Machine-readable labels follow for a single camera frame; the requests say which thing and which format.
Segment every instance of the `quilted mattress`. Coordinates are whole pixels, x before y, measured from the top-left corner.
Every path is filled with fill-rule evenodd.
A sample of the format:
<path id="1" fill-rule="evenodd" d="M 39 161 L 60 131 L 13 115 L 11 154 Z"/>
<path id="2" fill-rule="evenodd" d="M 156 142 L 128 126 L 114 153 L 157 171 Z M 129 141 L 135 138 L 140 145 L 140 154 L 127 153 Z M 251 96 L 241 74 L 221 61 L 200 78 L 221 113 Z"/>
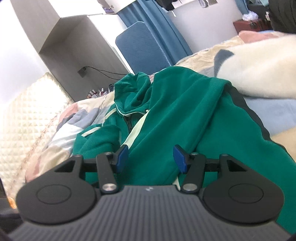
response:
<path id="1" fill-rule="evenodd" d="M 57 80 L 46 73 L 0 113 L 0 178 L 15 199 L 35 161 L 56 131 L 59 115 L 73 103 Z"/>

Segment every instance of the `jacket zipper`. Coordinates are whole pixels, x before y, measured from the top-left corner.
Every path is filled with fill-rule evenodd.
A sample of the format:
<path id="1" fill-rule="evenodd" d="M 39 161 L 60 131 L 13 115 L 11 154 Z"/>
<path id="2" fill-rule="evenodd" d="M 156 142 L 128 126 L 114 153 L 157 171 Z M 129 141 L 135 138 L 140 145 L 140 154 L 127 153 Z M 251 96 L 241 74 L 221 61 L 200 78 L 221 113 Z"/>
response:
<path id="1" fill-rule="evenodd" d="M 133 129 L 133 126 L 131 124 L 131 115 L 124 116 L 123 119 L 126 122 L 126 125 L 128 126 L 128 133 L 131 133 L 131 130 Z"/>

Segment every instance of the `blue curtain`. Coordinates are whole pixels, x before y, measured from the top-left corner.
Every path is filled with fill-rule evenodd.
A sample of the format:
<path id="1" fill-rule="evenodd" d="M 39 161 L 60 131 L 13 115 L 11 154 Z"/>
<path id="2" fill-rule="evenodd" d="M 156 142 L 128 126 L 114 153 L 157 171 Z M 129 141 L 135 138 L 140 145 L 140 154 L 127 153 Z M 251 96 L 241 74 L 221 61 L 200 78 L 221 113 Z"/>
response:
<path id="1" fill-rule="evenodd" d="M 118 15 L 127 27 L 137 21 L 146 23 L 171 65 L 192 54 L 183 36 L 155 1 L 137 0 L 120 10 Z"/>
<path id="2" fill-rule="evenodd" d="M 237 7 L 241 11 L 242 14 L 249 13 L 246 0 L 235 0 L 235 2 L 237 3 Z"/>

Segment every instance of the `black cable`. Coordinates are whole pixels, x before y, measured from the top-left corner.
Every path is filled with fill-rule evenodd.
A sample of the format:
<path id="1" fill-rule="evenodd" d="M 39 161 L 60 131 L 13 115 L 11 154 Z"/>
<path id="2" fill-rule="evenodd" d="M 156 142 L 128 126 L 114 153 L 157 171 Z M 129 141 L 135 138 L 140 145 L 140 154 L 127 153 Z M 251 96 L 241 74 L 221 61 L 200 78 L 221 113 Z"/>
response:
<path id="1" fill-rule="evenodd" d="M 119 73 L 113 73 L 113 72 L 109 72 L 109 71 L 102 70 L 102 69 L 96 69 L 96 68 L 91 67 L 91 66 L 84 66 L 84 68 L 92 68 L 92 69 L 95 69 L 97 71 L 105 71 L 105 72 L 110 73 L 110 74 L 119 74 Z"/>
<path id="2" fill-rule="evenodd" d="M 119 74 L 119 73 L 113 73 L 113 72 L 109 72 L 109 71 L 102 70 L 102 69 L 96 69 L 96 68 L 91 67 L 91 66 L 84 66 L 84 67 L 83 67 L 84 70 L 86 70 L 87 68 L 95 69 L 95 70 L 99 71 L 101 74 L 107 76 L 107 77 L 110 78 L 110 79 L 113 79 L 113 80 L 120 80 L 120 79 L 114 79 L 114 78 L 112 78 L 112 77 L 110 77 L 110 76 L 104 74 L 102 71 L 105 71 L 105 72 L 110 73 L 110 74 Z"/>

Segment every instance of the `green jacket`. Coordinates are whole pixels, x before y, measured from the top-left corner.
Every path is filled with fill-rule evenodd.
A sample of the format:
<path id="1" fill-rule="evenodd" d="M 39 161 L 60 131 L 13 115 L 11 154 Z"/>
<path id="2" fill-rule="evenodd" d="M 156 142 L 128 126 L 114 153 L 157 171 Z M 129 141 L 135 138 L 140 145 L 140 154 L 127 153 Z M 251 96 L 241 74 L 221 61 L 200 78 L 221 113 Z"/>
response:
<path id="1" fill-rule="evenodd" d="M 121 185 L 173 183 L 179 174 L 173 159 L 176 144 L 207 158 L 230 154 L 283 190 L 285 204 L 278 223 L 296 232 L 296 164 L 271 141 L 230 82 L 169 67 L 157 73 L 152 83 L 144 73 L 125 76 L 115 84 L 114 102 L 97 131 L 82 137 L 91 126 L 77 136 L 74 154 L 94 158 L 127 144 L 129 159 L 116 177 Z M 216 177 L 207 173 L 204 186 Z"/>

